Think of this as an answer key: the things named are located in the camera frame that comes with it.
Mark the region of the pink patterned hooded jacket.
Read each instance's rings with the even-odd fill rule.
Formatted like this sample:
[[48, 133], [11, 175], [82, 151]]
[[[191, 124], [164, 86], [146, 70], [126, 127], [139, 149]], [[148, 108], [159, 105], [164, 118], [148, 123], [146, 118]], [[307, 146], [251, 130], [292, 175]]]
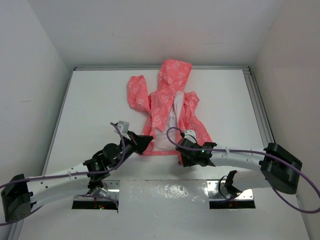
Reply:
[[177, 130], [193, 130], [198, 144], [211, 142], [211, 136], [203, 123], [197, 118], [195, 110], [200, 99], [194, 91], [185, 92], [192, 64], [167, 59], [158, 74], [157, 89], [148, 92], [143, 75], [132, 76], [127, 83], [127, 99], [131, 108], [148, 113], [142, 134], [152, 136], [146, 156], [177, 155], [170, 140], [178, 142], [181, 137]]

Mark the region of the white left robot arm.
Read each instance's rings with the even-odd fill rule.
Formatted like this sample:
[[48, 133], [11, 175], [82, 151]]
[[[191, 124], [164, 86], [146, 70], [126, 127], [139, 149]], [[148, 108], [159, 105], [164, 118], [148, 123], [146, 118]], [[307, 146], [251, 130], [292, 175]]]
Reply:
[[152, 135], [137, 135], [132, 131], [120, 134], [120, 143], [108, 143], [91, 159], [53, 174], [25, 177], [17, 174], [1, 185], [1, 201], [7, 226], [27, 218], [42, 206], [71, 196], [108, 200], [119, 204], [99, 191], [103, 180], [124, 163], [132, 154], [143, 155]]

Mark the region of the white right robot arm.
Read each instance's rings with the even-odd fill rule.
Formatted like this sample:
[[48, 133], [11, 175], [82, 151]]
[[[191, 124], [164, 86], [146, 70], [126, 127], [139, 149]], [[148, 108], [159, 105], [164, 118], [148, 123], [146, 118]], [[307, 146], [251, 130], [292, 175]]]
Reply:
[[276, 143], [262, 150], [217, 149], [214, 142], [199, 145], [190, 137], [183, 137], [176, 150], [181, 154], [184, 167], [234, 167], [223, 178], [221, 190], [232, 197], [247, 189], [273, 188], [294, 195], [299, 183], [298, 172], [302, 162]]

